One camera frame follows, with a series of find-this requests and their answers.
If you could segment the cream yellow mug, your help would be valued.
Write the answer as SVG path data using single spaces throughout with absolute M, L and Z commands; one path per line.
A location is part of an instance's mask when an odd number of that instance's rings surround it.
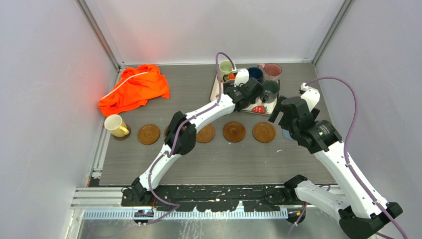
M 104 127 L 115 138 L 124 138 L 130 135 L 130 129 L 120 115 L 110 115 L 104 121 Z

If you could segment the wooden coaster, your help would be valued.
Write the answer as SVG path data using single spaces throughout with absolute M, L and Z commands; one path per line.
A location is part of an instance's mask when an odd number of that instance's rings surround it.
M 212 124 L 208 124 L 197 133 L 196 142 L 208 143 L 213 140 L 214 136 L 215 128 Z
M 143 125 L 137 133 L 137 139 L 144 145 L 154 144 L 160 138 L 161 132 L 155 124 Z
M 270 143 L 276 136 L 276 130 L 267 122 L 259 122 L 254 125 L 252 135 L 260 143 Z
M 167 126 L 164 130 L 164 138 L 166 138 L 167 135 L 168 135 L 168 128 L 169 128 L 169 126 Z
M 246 130 L 242 123 L 230 121 L 223 127 L 223 137 L 229 142 L 240 142 L 246 136 Z

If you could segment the blue coaster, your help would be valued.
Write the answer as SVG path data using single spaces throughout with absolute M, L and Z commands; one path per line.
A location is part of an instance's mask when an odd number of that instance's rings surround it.
M 294 139 L 291 137 L 288 130 L 282 129 L 282 134 L 283 134 L 284 138 L 286 138 L 287 140 L 294 141 Z

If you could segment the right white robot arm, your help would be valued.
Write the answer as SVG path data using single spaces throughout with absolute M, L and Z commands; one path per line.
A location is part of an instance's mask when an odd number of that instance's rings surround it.
M 279 126 L 324 165 L 344 193 L 337 196 L 297 175 L 285 183 L 284 197 L 289 203 L 301 200 L 318 207 L 337 220 L 350 239 L 367 239 L 403 213 L 397 202 L 387 202 L 370 185 L 344 153 L 345 144 L 333 124 L 318 121 L 319 111 L 309 110 L 305 99 L 280 97 L 269 121 L 274 122 L 279 113 L 283 113 Z

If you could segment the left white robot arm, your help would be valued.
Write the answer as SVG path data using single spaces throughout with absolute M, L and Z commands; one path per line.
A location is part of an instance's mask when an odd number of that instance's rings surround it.
M 197 133 L 216 119 L 234 111 L 247 108 L 263 92 L 263 86 L 256 80 L 219 90 L 217 99 L 189 112 L 176 112 L 167 128 L 167 136 L 157 157 L 148 169 L 131 184 L 133 198 L 146 206 L 153 199 L 153 190 L 174 162 L 192 151 L 196 145 Z

